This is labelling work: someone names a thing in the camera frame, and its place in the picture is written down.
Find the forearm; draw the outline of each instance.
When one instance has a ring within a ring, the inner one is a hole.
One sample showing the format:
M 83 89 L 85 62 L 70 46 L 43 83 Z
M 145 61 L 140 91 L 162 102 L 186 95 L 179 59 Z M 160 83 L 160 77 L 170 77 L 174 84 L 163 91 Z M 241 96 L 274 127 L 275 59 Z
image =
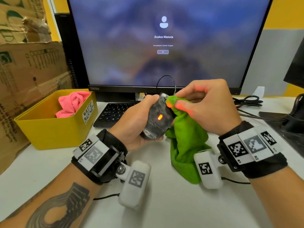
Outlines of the forearm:
M 290 167 L 250 183 L 275 228 L 303 227 L 304 181 Z
M 17 209 L 0 228 L 76 228 L 100 189 L 69 164 L 42 191 Z

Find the hand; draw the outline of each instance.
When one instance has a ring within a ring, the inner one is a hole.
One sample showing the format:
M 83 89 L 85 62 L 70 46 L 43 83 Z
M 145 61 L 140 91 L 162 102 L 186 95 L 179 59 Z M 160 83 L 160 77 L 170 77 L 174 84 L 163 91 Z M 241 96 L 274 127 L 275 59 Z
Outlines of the hand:
M 242 120 L 223 79 L 196 80 L 176 93 L 179 98 L 175 108 L 187 112 L 205 130 L 219 136 L 238 126 Z
M 147 95 L 140 103 L 130 107 L 122 115 L 121 119 L 111 128 L 109 132 L 118 138 L 128 151 L 135 150 L 144 144 L 147 140 L 139 134 L 145 128 L 149 110 L 159 99 L 159 95 Z

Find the green cloth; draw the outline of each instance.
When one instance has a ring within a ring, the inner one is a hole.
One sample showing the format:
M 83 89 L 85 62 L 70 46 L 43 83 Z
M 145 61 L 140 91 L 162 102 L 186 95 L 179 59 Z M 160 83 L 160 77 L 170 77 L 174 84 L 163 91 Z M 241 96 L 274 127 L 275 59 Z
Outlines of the green cloth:
M 186 101 L 176 96 L 170 96 L 166 101 L 167 105 L 173 106 L 171 109 L 176 114 L 174 126 L 166 132 L 166 136 L 171 138 L 171 162 L 186 180 L 192 184 L 199 184 L 201 178 L 193 155 L 199 151 L 211 149 L 205 144 L 208 134 L 188 113 L 174 108 L 177 100 Z

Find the keyboard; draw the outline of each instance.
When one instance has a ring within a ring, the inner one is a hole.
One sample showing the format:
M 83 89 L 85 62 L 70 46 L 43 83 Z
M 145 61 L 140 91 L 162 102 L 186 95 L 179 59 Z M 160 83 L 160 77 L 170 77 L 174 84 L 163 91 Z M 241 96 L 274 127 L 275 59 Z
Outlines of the keyboard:
M 121 118 L 124 112 L 135 103 L 108 103 L 94 122 L 94 127 L 110 128 Z

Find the login screen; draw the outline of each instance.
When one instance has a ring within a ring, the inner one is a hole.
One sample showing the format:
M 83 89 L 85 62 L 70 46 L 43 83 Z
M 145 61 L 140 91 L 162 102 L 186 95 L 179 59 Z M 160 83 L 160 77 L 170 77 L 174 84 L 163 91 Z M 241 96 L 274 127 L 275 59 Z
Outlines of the login screen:
M 94 85 L 239 88 L 270 0 L 70 0 Z M 160 86 L 173 86 L 163 78 Z

